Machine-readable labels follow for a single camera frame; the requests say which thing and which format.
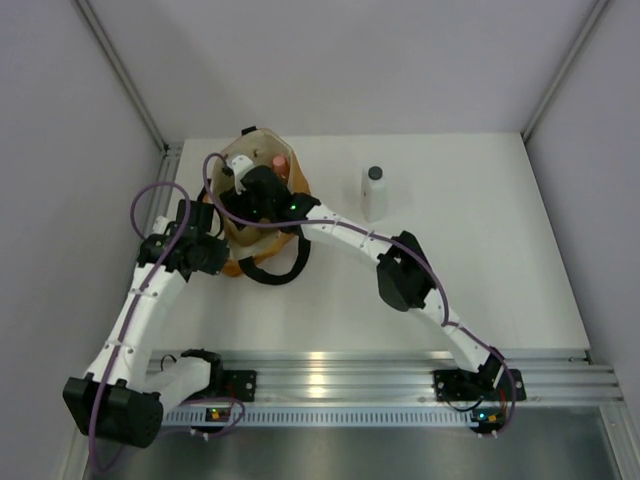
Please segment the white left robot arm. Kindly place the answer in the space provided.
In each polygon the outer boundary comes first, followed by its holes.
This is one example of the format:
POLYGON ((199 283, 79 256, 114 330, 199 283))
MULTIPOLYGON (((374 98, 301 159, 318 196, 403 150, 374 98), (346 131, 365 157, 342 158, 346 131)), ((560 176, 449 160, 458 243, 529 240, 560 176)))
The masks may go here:
POLYGON ((139 448, 156 438, 165 413, 188 399, 219 397, 226 386, 221 357, 184 351, 168 369, 148 376, 169 310, 195 272, 218 274, 229 249, 212 230, 215 208, 182 200, 175 220, 157 219, 141 244, 132 285, 116 323, 81 378, 63 399, 80 432, 139 448))

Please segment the tan canvas bag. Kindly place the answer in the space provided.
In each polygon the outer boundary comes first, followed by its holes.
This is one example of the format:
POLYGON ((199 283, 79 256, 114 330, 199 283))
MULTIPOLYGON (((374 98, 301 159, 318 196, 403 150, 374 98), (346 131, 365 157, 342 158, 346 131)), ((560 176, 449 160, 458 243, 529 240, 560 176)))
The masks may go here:
MULTIPOLYGON (((271 170, 271 161, 277 155, 287 158, 290 175, 285 186, 292 194, 310 192, 309 183, 304 176, 294 150, 273 131, 256 127, 242 131, 241 136, 222 149, 220 155, 231 159, 235 155, 246 155, 257 166, 267 166, 271 170)), ((224 160, 212 167, 206 176, 206 186, 197 197, 201 203, 211 203, 207 194, 211 190, 220 200, 220 194, 234 188, 233 179, 223 173, 224 160)), ((259 229, 251 226, 236 225, 227 216, 220 221, 222 236, 228 241, 229 259, 222 268, 222 273, 229 277, 245 275, 265 285, 284 285, 293 281, 304 269, 309 259, 311 243, 292 233, 277 229, 259 229), (278 255, 283 247, 296 242, 296 258, 289 271, 283 274, 272 274, 260 267, 266 259, 278 255)))

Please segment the white bottle dark cap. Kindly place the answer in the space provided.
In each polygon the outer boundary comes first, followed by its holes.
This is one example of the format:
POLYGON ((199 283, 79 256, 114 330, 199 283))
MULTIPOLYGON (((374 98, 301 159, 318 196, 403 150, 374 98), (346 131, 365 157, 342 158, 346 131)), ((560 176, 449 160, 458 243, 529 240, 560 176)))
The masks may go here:
POLYGON ((361 180, 361 208, 368 223, 381 221, 387 211, 388 188, 384 170, 377 165, 366 167, 361 180))

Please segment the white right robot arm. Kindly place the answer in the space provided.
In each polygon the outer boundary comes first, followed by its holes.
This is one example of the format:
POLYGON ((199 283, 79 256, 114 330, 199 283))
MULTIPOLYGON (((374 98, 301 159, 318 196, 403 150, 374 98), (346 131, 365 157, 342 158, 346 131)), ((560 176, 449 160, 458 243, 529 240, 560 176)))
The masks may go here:
POLYGON ((418 239, 408 231, 386 236, 355 224, 305 192, 292 192, 267 166, 240 156, 222 169, 231 186, 211 198, 237 227, 296 236, 354 255, 376 275, 378 295, 391 309, 423 321, 447 342, 456 366, 442 376, 446 401, 518 402, 526 395, 504 356, 455 315, 418 239))

